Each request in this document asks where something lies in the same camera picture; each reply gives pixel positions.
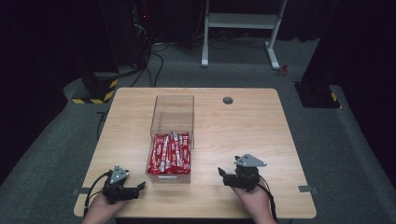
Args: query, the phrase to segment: human hand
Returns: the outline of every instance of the human hand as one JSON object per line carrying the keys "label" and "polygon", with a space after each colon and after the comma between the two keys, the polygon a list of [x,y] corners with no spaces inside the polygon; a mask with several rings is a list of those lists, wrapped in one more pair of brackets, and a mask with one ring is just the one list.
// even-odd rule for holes
{"label": "human hand", "polygon": [[[262,178],[260,179],[260,185],[265,187]],[[246,192],[245,189],[231,189],[241,200],[242,204],[250,213],[256,224],[276,223],[271,215],[268,195],[263,189],[258,186],[249,192]]]}
{"label": "human hand", "polygon": [[125,205],[128,201],[109,203],[102,193],[96,195],[90,205],[87,215],[82,224],[105,224]]}

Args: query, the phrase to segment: person's left hand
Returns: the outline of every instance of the person's left hand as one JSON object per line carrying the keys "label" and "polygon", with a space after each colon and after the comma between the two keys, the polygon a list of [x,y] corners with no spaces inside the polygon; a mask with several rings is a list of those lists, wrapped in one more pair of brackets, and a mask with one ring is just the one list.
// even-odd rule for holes
{"label": "person's left hand", "polygon": [[107,223],[114,215],[125,205],[128,201],[119,201],[116,203],[109,203],[105,195],[99,193],[96,195],[88,213],[85,216],[82,224],[104,224]]}

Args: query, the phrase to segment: gray carpet floor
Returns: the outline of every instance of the gray carpet floor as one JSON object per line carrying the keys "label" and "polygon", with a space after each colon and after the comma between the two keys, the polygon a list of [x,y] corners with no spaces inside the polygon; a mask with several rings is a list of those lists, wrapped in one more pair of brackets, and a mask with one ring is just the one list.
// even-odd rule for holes
{"label": "gray carpet floor", "polygon": [[[289,66],[277,75],[263,42],[239,39],[227,49],[209,50],[202,68],[202,48],[157,45],[164,64],[157,87],[243,87],[276,89],[308,184],[318,190],[313,199],[318,214],[293,223],[396,223],[396,193],[369,148],[343,91],[331,86],[342,108],[304,108],[293,83],[300,81],[318,41],[276,41],[276,56]],[[226,42],[211,41],[221,48]],[[151,56],[155,75],[161,61]],[[123,77],[117,88],[129,87],[137,75]],[[37,137],[0,188],[0,223],[80,223],[74,215],[74,189],[82,185],[97,142],[100,115],[110,106],[71,102],[79,80],[68,84],[65,109]],[[134,87],[148,87],[143,73]]]}

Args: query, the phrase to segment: table top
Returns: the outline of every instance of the table top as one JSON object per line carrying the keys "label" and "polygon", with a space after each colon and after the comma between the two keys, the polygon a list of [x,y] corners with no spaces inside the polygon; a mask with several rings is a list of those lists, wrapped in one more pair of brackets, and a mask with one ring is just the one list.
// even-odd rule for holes
{"label": "table top", "polygon": [[[153,184],[146,176],[150,128],[157,95],[194,95],[194,149],[190,184]],[[232,97],[233,103],[223,103]],[[140,197],[116,217],[249,217],[239,199],[222,183],[218,167],[234,174],[234,156],[246,153],[265,161],[259,167],[276,201],[279,218],[316,215],[277,92],[235,88],[120,88],[108,113],[83,188],[119,164],[130,170],[126,188],[146,181]],[[92,192],[103,187],[98,182]],[[82,217],[86,194],[79,194],[76,216]]]}

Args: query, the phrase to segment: hand-mounted device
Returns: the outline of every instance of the hand-mounted device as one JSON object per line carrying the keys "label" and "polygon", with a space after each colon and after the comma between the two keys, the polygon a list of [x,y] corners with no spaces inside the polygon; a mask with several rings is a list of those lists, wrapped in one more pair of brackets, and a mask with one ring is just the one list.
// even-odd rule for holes
{"label": "hand-mounted device", "polygon": [[108,172],[99,176],[93,182],[90,191],[88,192],[87,198],[85,200],[84,216],[88,212],[93,187],[100,179],[102,179],[105,176],[107,176],[107,180],[105,182],[105,185],[103,186],[102,194],[106,196],[107,200],[110,203],[137,199],[139,197],[140,190],[142,190],[145,187],[146,181],[139,184],[136,188],[125,188],[123,185],[125,184],[126,178],[129,175],[128,172],[129,172],[128,170],[124,170],[116,164],[114,166],[114,171],[109,170]]}
{"label": "hand-mounted device", "polygon": [[[259,169],[257,168],[258,166],[266,166],[267,164],[250,154],[245,154],[242,157],[235,156],[234,163],[236,164],[235,175],[228,175],[218,167],[219,175],[223,177],[224,186],[244,189],[246,192],[250,192],[256,186],[264,190],[270,200],[273,219],[277,223],[274,196],[265,179],[260,176]],[[264,181],[266,188],[260,184],[260,178]]]}

